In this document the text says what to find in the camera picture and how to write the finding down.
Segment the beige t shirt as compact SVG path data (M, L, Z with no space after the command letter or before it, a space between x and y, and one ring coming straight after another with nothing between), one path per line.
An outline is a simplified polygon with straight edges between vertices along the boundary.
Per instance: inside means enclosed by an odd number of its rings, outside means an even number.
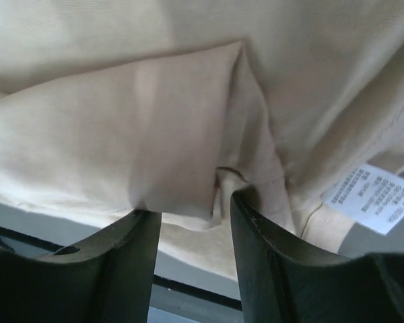
M404 1L0 1L0 203L236 278L230 197L337 252L322 200L404 170Z

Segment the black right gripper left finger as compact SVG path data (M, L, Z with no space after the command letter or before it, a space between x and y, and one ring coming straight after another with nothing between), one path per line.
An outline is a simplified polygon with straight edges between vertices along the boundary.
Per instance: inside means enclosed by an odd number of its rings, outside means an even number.
M0 322L146 322L160 226L136 210L36 258L0 237Z

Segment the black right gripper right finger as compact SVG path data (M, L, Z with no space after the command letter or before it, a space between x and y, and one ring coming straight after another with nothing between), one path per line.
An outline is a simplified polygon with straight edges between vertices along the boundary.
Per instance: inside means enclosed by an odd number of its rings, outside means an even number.
M404 253L347 258L278 226L231 198L245 322L404 322Z

